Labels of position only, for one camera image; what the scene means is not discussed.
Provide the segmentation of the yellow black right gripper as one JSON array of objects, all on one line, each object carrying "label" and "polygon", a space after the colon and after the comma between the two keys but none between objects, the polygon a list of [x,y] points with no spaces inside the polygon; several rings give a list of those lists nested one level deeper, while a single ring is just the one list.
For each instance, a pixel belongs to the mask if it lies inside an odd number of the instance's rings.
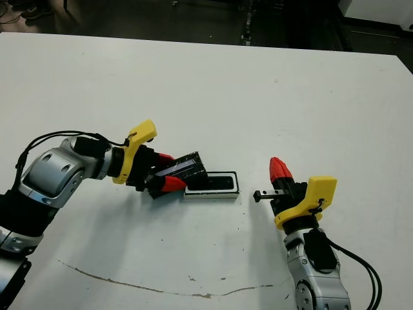
[{"label": "yellow black right gripper", "polygon": [[314,228],[322,212],[332,204],[337,179],[331,176],[312,176],[307,182],[296,182],[286,163],[277,157],[270,159],[272,190],[255,191],[256,203],[269,200],[274,223],[281,231]]}]

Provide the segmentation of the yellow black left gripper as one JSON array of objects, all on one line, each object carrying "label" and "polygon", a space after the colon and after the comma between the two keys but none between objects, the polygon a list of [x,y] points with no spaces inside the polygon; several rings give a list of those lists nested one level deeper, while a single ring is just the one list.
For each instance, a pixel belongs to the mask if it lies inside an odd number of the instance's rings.
[{"label": "yellow black left gripper", "polygon": [[[156,136],[156,127],[148,119],[129,132],[124,146],[114,148],[112,181],[115,184],[124,184],[143,192],[150,169],[164,167],[174,161],[172,156],[158,153],[145,145]],[[154,176],[147,182],[148,193],[153,199],[185,188],[186,183],[175,176]]]}]

